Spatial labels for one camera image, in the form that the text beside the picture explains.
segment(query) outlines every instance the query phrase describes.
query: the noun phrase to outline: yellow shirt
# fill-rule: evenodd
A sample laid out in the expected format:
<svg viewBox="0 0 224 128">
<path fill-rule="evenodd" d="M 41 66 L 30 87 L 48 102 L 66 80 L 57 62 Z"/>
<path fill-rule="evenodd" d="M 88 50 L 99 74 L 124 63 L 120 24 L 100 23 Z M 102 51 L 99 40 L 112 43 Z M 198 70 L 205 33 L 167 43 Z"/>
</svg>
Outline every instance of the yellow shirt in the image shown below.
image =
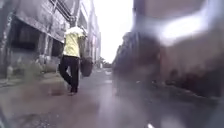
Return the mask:
<svg viewBox="0 0 224 128">
<path fill-rule="evenodd" d="M 63 55 L 80 57 L 78 38 L 83 36 L 78 33 L 69 33 L 66 35 Z"/>
</svg>

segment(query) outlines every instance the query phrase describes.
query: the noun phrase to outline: gray building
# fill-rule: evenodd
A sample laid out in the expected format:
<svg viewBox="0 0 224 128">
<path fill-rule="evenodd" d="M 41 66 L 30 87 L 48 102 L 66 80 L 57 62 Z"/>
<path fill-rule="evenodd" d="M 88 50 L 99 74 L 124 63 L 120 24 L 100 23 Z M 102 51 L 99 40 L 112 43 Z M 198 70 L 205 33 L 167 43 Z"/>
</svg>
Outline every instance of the gray building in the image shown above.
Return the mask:
<svg viewBox="0 0 224 128">
<path fill-rule="evenodd" d="M 64 32 L 70 26 L 84 27 L 88 31 L 85 49 L 93 49 L 87 46 L 91 46 L 90 16 L 95 12 L 90 8 L 87 13 L 88 3 L 94 7 L 92 0 L 0 0 L 1 77 L 26 74 L 28 67 L 55 71 Z"/>
<path fill-rule="evenodd" d="M 85 56 L 91 57 L 93 62 L 96 62 L 100 59 L 101 33 L 93 0 L 82 0 L 80 10 L 80 19 L 83 19 L 80 26 L 84 26 L 88 33 L 85 41 Z"/>
</svg>

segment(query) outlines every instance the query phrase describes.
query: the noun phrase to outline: road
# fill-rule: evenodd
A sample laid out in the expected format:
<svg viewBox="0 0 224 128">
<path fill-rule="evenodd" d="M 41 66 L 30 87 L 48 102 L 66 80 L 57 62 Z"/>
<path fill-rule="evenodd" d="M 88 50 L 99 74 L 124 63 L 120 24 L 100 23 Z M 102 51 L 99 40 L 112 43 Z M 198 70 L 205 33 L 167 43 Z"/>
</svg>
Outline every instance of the road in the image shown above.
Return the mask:
<svg viewBox="0 0 224 128">
<path fill-rule="evenodd" d="M 57 75 L 0 89 L 13 128 L 223 128 L 221 99 L 96 70 L 67 96 Z"/>
</svg>

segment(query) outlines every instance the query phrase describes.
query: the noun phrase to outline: shoe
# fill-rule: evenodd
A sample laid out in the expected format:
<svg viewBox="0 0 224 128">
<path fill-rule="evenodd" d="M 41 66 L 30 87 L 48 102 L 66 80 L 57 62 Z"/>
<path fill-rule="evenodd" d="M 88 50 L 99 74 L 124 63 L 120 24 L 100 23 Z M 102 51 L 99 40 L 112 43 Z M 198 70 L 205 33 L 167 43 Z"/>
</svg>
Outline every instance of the shoe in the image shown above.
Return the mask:
<svg viewBox="0 0 224 128">
<path fill-rule="evenodd" d="M 78 93 L 78 88 L 75 88 L 75 89 L 71 89 L 70 91 L 71 93 Z"/>
<path fill-rule="evenodd" d="M 74 96 L 75 94 L 76 94 L 75 92 L 68 93 L 69 96 Z"/>
</svg>

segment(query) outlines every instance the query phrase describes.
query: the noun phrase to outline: wet pavement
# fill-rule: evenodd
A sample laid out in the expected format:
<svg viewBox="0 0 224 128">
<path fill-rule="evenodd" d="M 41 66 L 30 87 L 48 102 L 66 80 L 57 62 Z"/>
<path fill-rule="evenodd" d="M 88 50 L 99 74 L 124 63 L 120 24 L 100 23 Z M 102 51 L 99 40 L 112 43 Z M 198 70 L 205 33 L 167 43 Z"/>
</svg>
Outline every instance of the wet pavement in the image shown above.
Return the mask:
<svg viewBox="0 0 224 128">
<path fill-rule="evenodd" d="M 223 128 L 221 100 L 96 70 L 67 96 L 57 75 L 0 89 L 13 128 Z"/>
</svg>

